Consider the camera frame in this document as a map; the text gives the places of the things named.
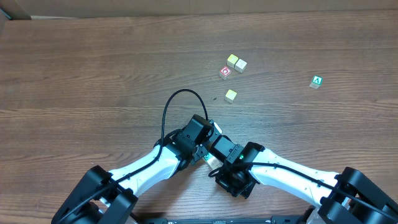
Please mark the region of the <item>green framed wooden block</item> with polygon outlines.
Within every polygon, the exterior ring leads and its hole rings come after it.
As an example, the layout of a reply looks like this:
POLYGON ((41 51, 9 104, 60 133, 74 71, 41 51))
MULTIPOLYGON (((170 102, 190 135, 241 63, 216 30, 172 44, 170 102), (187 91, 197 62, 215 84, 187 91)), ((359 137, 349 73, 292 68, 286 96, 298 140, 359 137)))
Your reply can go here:
POLYGON ((212 156, 210 153, 208 153, 208 154, 205 155, 203 158, 204 158, 204 160, 205 160, 206 162, 208 162, 212 157, 213 157, 213 156, 212 156))

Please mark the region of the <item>number two wooden block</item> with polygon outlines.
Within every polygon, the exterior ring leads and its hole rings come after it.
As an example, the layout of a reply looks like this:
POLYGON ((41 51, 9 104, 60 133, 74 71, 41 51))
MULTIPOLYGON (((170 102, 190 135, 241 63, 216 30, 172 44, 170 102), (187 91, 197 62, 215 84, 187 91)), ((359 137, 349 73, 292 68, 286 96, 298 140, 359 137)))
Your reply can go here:
POLYGON ((216 157, 212 157, 208 162, 206 162, 212 170, 215 170, 223 166, 223 163, 219 161, 216 157))

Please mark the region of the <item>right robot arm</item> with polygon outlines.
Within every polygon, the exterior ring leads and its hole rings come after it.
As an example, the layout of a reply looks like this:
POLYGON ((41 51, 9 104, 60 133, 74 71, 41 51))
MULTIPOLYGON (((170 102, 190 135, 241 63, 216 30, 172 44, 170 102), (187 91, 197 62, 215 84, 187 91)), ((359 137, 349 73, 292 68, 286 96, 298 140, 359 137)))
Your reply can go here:
POLYGON ((255 185, 269 185, 312 206, 305 223, 397 223, 397 203, 357 169, 345 167, 340 174, 312 169, 226 136, 214 140, 209 152, 223 164, 209 176, 234 197, 248 198, 255 185))

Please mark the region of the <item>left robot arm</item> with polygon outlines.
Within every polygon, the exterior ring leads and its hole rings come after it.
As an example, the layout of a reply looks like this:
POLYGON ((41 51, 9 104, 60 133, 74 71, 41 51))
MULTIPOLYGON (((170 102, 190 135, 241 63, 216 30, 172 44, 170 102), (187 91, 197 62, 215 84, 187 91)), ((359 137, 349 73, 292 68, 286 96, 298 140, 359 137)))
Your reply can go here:
POLYGON ((155 143, 141 159, 110 171, 89 169, 52 218, 52 223, 125 223, 140 195, 204 157, 220 127, 195 114, 182 129, 155 143))

